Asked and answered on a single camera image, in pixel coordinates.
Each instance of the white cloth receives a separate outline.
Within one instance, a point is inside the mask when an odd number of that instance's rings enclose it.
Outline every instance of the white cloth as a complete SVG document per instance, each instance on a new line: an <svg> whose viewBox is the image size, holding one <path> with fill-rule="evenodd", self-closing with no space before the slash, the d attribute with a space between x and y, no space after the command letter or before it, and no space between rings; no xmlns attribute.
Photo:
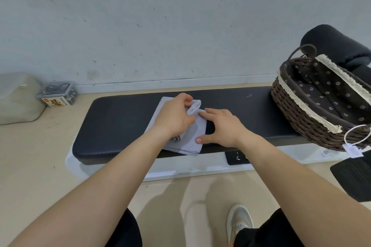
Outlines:
<svg viewBox="0 0 371 247"><path fill-rule="evenodd" d="M150 123L148 124L146 131L147 132L155 123L156 117L159 114L160 110L164 106L166 101L170 101L174 98L171 97L162 97L160 103L158 104L155 113L153 114ZM196 138L198 136L204 135L206 131L206 119L198 115L199 112L204 111L199 109L201 106L201 100L193 100L192 106L188 109L185 108L187 114L193 114L196 117L196 122L188 127L187 131L175 139L167 142L164 146L164 150L174 151L186 155L196 156L200 153L202 144L196 143Z"/></svg>

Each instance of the silver shoe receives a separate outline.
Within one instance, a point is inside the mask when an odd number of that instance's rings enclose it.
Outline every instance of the silver shoe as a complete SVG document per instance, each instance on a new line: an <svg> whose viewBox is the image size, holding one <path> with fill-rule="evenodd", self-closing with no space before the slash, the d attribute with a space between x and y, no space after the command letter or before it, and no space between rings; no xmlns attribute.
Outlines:
<svg viewBox="0 0 371 247"><path fill-rule="evenodd" d="M233 247L238 232L244 228L253 228L253 221L246 207L237 204L229 210L227 217L227 235L229 247Z"/></svg>

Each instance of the plastic container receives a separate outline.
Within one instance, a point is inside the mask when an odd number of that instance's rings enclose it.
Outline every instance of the plastic container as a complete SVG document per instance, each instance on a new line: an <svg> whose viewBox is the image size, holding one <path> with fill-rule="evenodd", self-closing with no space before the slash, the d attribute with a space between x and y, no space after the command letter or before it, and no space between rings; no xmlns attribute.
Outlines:
<svg viewBox="0 0 371 247"><path fill-rule="evenodd" d="M45 105L36 98L39 90L40 84L28 74L0 74L0 124L39 118L45 109Z"/></svg>
<svg viewBox="0 0 371 247"><path fill-rule="evenodd" d="M36 96L48 106L65 107L75 103L77 92L71 81L50 82Z"/></svg>

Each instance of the wicker basket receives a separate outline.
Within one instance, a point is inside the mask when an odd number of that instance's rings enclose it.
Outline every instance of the wicker basket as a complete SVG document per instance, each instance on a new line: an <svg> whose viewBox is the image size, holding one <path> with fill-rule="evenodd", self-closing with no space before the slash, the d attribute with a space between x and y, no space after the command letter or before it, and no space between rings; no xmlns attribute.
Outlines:
<svg viewBox="0 0 371 247"><path fill-rule="evenodd" d="M344 151L346 141L356 143L371 131L371 86L325 55L293 58L280 67L271 95L296 132L327 149ZM371 144L371 137L358 146Z"/></svg>

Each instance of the black padded bench cushion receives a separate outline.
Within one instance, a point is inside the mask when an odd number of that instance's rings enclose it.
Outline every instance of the black padded bench cushion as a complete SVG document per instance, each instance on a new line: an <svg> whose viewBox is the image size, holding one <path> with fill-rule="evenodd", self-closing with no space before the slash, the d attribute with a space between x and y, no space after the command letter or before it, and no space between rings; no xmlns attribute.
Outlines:
<svg viewBox="0 0 371 247"><path fill-rule="evenodd" d="M275 146L303 144L308 141L296 133L271 98L271 87L188 91L201 100L201 109L229 109L251 131ZM163 96L180 92L109 96L90 106L73 144L72 153L83 164L104 164L142 135ZM206 134L215 131L207 122ZM204 145L201 154L235 150L216 144ZM162 150L158 156L181 154Z"/></svg>

